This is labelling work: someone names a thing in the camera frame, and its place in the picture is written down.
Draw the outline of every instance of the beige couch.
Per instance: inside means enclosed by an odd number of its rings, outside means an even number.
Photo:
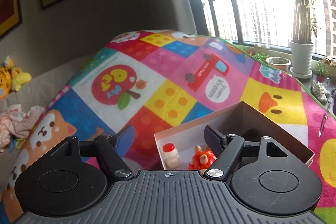
[[[23,85],[18,92],[13,92],[0,100],[0,112],[4,112],[14,104],[21,104],[23,112],[28,112],[30,107],[34,105],[46,107],[70,77],[91,56],[80,57],[32,79],[28,84]],[[18,150],[14,150],[9,153],[8,150],[5,150],[0,153],[0,199],[18,152]]]

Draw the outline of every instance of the metal screw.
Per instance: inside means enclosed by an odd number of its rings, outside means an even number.
[[[213,178],[218,178],[218,177],[221,177],[224,172],[222,170],[219,170],[219,169],[210,169],[207,174]]]
[[[131,171],[130,170],[126,170],[126,169],[119,169],[116,172],[114,172],[114,174],[117,177],[126,178],[126,177],[129,177],[131,175]]]

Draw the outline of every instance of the colorful blanket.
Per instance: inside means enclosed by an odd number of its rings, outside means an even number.
[[[2,209],[10,221],[22,213],[16,178],[69,135],[90,140],[131,124],[135,141],[119,155],[134,169],[160,168],[154,133],[241,100],[316,153],[311,168],[323,181],[316,213],[336,223],[335,119],[325,116],[325,109],[294,77],[260,64],[228,41],[169,30],[122,34],[71,78],[24,143]],[[97,166],[95,158],[83,160]]]

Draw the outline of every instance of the cardboard box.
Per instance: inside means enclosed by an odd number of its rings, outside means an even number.
[[[154,135],[157,149],[165,170],[168,168],[164,161],[162,147],[166,143],[173,143],[178,150],[181,164],[176,170],[187,170],[189,162],[194,155],[194,147],[206,146],[204,141],[204,128],[211,125],[224,135],[233,133],[242,136],[249,129],[256,129],[262,136],[270,136],[306,165],[310,165],[314,152],[299,140],[272,122],[262,113],[245,102],[239,102],[219,111],[213,112],[196,120],[167,129]]]

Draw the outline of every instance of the apple leaf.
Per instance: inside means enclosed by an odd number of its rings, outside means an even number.
[[[128,106],[130,101],[131,96],[127,92],[123,93],[118,99],[118,108],[120,110],[123,110],[125,107]]]

